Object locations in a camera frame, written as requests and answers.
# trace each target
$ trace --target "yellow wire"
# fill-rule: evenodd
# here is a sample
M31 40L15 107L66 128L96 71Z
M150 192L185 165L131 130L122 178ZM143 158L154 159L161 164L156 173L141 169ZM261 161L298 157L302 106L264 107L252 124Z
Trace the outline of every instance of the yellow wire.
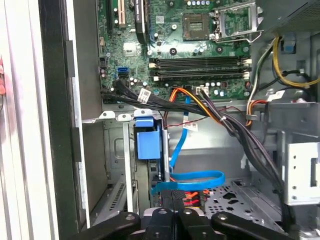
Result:
M276 72L276 74L279 76L279 78L286 84L290 85L290 86L294 86L294 87L308 87L310 85L313 84L317 84L320 82L320 78L318 78L317 80L313 80L311 82L306 82L306 83L298 83L298 82L293 82L290 81L286 78L284 78L282 76L280 67L279 67L279 61L278 61L278 48L279 48L279 42L280 42L280 37L277 37L276 40L274 41L273 44L273 66L274 66L274 70Z

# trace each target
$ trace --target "screw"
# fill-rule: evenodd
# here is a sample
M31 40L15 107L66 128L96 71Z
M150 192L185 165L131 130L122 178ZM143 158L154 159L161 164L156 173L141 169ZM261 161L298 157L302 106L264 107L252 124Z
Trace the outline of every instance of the screw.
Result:
M125 219L130 221L130 220L135 219L135 216L132 216L131 214L129 214Z
M185 214L187 214L187 215L189 215L189 214L192 213L192 211L191 211L190 209L186 209L186 210L184 210L183 212L184 212Z
M226 216L226 215L223 215L223 214L219 214L219 215L218 215L218 218L221 219L221 220L226 220L226 219L227 219L227 216Z

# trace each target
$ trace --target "ventilation holes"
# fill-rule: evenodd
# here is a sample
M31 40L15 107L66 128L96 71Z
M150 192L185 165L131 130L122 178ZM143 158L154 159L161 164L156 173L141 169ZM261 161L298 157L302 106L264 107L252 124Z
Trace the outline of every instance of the ventilation holes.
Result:
M118 201L119 201L119 198L120 198L120 195L121 195L121 193L122 193L123 190L124 190L124 187L125 187L125 184L122 183L122 184L120 185L120 187L119 187L118 192L117 192L116 195L115 195L114 200L113 200L112 203L111 203L111 207L109 208L109 211L112 211L112 210L115 208L115 206L117 205L117 203L118 203Z

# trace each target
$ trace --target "blue sata port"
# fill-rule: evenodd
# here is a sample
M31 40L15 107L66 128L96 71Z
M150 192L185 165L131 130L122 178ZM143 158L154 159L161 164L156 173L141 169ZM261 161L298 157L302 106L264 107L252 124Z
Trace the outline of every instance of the blue sata port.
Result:
M126 78L129 76L129 68L124 66L118 66L116 69L119 78Z

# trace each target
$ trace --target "perforated metal panel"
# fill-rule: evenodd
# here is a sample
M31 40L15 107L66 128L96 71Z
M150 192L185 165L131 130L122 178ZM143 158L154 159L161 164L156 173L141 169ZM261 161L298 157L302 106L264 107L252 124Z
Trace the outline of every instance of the perforated metal panel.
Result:
M313 32L320 30L320 0L307 3L284 19L272 32Z

